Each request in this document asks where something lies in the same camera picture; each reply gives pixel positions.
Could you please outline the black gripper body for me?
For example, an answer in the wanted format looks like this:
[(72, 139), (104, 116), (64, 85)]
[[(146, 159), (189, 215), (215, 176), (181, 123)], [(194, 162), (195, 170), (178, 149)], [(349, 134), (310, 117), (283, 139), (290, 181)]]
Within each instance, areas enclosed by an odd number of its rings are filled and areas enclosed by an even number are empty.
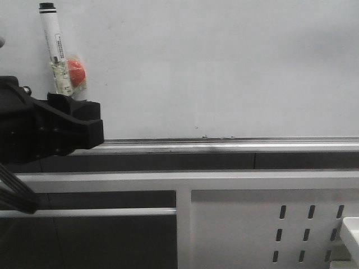
[(70, 98), (31, 96), (15, 76), (1, 76), (1, 163), (24, 164), (70, 153)]

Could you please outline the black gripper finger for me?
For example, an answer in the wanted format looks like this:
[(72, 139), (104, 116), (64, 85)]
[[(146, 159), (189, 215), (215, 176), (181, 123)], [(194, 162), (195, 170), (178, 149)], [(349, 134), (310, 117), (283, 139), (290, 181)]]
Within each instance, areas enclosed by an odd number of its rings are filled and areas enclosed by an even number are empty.
[(61, 94), (47, 95), (48, 104), (78, 120), (99, 120), (100, 119), (100, 104), (87, 100), (75, 100), (70, 96)]
[(35, 120), (31, 140), (36, 149), (92, 149), (104, 142), (103, 121), (78, 120), (30, 97)]

